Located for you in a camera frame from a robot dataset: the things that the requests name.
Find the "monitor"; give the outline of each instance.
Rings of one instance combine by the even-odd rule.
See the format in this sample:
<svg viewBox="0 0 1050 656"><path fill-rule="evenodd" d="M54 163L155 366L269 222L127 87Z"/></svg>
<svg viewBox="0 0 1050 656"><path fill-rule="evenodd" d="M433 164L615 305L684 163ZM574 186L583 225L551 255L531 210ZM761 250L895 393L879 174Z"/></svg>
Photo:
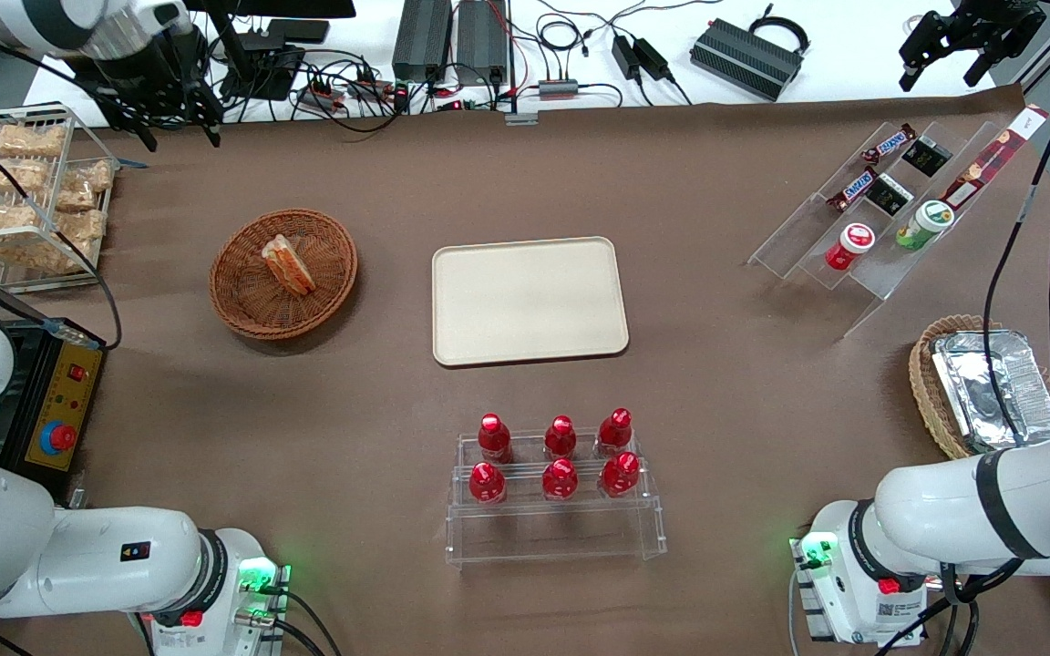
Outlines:
<svg viewBox="0 0 1050 656"><path fill-rule="evenodd" d="M204 12L205 0L184 0L190 12ZM351 0L225 0L225 7L240 17L354 18Z"/></svg>

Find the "yellow control panel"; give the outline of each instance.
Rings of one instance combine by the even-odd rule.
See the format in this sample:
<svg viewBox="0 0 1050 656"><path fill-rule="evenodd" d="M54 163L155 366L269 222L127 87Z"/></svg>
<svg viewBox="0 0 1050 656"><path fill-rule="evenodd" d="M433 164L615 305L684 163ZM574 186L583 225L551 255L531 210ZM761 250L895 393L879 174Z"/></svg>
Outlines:
<svg viewBox="0 0 1050 656"><path fill-rule="evenodd" d="M103 361L104 354L99 350L63 344L26 445L26 462L61 472L70 469Z"/></svg>

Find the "sandwich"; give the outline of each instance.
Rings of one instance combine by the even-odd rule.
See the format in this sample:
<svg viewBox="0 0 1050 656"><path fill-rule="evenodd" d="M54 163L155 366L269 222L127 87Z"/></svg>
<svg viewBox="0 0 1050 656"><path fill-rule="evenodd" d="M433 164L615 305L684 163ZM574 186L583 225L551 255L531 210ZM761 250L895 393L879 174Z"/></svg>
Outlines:
<svg viewBox="0 0 1050 656"><path fill-rule="evenodd" d="M314 278L310 277L308 268L287 237L278 235L267 241L261 249L261 258L266 259L266 264L270 267L274 278L278 279L290 294L304 296L315 290Z"/></svg>

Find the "aluminum foil container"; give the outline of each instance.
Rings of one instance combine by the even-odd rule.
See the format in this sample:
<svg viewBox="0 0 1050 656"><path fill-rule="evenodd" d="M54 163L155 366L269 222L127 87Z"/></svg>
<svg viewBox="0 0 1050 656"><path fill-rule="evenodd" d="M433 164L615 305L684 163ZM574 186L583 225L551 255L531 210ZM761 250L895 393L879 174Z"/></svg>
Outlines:
<svg viewBox="0 0 1050 656"><path fill-rule="evenodd" d="M1013 430L999 408L987 376L983 333L960 332L929 344L939 383L959 431L975 452L1032 445L1050 439L1050 395L1024 334L991 331L991 362Z"/></svg>

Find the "red emergency stop button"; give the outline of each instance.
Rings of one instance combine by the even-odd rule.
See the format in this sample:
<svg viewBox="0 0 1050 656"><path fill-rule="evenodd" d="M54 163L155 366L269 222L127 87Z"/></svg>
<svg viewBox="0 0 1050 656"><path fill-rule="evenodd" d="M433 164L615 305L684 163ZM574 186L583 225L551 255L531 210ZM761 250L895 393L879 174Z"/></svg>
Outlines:
<svg viewBox="0 0 1050 656"><path fill-rule="evenodd" d="M55 451L67 451L76 445L76 428L61 424L51 429L51 447Z"/></svg>

